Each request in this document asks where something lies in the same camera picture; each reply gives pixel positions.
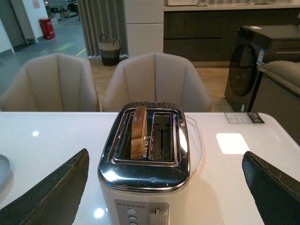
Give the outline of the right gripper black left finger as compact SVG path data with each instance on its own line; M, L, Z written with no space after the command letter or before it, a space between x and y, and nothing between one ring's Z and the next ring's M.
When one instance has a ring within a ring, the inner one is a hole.
M89 153L82 149L0 210L2 225L71 225L86 186Z

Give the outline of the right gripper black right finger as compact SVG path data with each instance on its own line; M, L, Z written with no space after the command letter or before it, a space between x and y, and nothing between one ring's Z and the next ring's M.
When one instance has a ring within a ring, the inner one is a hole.
M256 154L242 160L247 186L266 225L300 223L300 182Z

